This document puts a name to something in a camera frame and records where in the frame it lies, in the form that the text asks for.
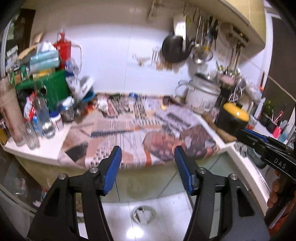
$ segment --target yellow lid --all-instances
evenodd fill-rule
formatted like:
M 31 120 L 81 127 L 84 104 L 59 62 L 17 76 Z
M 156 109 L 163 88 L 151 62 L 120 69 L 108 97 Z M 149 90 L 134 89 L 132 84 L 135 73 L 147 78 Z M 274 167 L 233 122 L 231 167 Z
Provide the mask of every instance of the yellow lid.
M 234 105 L 233 103 L 227 102 L 226 104 L 223 105 L 224 110 L 226 110 L 229 114 L 237 117 L 238 119 L 248 122 L 249 121 L 249 114 L 239 108 L 238 106 Z

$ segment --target rice cooker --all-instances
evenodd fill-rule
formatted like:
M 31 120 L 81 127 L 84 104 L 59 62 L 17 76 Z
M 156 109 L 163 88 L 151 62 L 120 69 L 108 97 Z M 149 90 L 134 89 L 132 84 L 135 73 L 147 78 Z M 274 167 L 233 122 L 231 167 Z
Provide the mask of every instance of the rice cooker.
M 188 88 L 185 106 L 198 114 L 211 111 L 221 92 L 218 85 L 202 74 L 195 74 L 193 80 L 189 83 L 179 84 L 179 86 L 182 85 L 186 85 Z

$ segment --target human hand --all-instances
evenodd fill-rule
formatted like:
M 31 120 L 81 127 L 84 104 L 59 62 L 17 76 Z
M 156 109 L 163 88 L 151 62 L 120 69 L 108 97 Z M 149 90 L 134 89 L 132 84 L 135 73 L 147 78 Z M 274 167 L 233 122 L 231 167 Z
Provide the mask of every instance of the human hand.
M 269 194 L 269 199 L 267 201 L 267 206 L 269 208 L 272 208 L 274 206 L 274 204 L 278 201 L 278 192 L 282 189 L 282 187 L 280 186 L 280 182 L 279 179 L 276 179 L 273 183 L 272 183 L 272 190 Z M 287 215 L 291 209 L 293 208 L 294 204 L 296 203 L 296 192 L 295 192 L 295 197 L 294 199 L 289 203 L 286 211 L 284 212 L 283 216 Z

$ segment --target white container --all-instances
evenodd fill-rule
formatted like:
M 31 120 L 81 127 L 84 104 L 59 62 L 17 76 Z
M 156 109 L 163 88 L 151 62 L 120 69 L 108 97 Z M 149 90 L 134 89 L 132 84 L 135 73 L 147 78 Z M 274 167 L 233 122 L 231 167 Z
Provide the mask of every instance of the white container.
M 58 111 L 52 111 L 50 113 L 50 119 L 52 120 L 52 124 L 54 125 L 55 131 L 60 131 L 64 128 L 62 117 Z
M 260 103 L 259 103 L 259 105 L 258 105 L 258 107 L 257 107 L 257 110 L 256 110 L 256 112 L 254 114 L 254 117 L 256 119 L 258 119 L 259 115 L 261 114 L 261 111 L 262 111 L 264 102 L 265 102 L 265 98 L 262 98 L 261 101 L 260 101 Z
M 185 105 L 194 112 L 203 114 L 211 111 L 220 95 L 220 88 L 216 85 L 192 85 L 189 83 Z
M 78 79 L 74 76 L 73 73 L 67 73 L 67 72 L 65 76 L 66 76 L 66 82 L 71 91 L 71 94 L 77 100 L 82 100 L 94 84 L 94 79 L 88 76 Z
M 177 93 L 179 87 L 184 85 L 188 88 L 185 105 L 199 114 L 211 111 L 221 92 L 218 85 L 204 78 L 195 78 L 189 83 L 179 83 L 175 92 Z

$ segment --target lid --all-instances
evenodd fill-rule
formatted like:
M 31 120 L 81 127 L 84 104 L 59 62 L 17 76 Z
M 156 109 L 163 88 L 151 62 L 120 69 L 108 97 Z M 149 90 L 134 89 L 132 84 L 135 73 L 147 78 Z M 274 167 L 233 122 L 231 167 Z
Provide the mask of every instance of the lid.
M 206 81 L 199 81 L 198 83 L 194 83 L 191 80 L 189 81 L 189 85 L 213 95 L 220 95 L 221 92 L 218 85 L 215 85 L 213 83 L 207 83 Z
M 197 85 L 204 84 L 204 85 L 210 86 L 212 88 L 219 87 L 215 82 L 213 82 L 210 79 L 209 75 L 195 73 L 194 76 L 195 76 L 195 78 L 193 79 L 193 81 L 197 80 L 197 83 L 196 83 Z
M 235 116 L 236 118 L 242 121 L 245 121 L 245 122 L 249 121 L 249 118 L 250 118 L 249 114 L 233 103 L 227 102 L 226 104 L 223 105 L 223 109 L 226 110 L 229 114 Z
M 59 115 L 59 112 L 57 110 L 53 110 L 49 113 L 50 117 L 53 118 L 53 117 L 56 117 Z
M 68 106 L 72 106 L 74 104 L 74 99 L 69 96 L 66 99 L 62 100 L 62 106 L 63 107 L 68 107 Z
M 202 78 L 204 80 L 210 80 L 211 81 L 211 77 L 208 74 L 195 73 L 194 75 L 197 76 L 197 77 L 200 77 L 200 78 Z

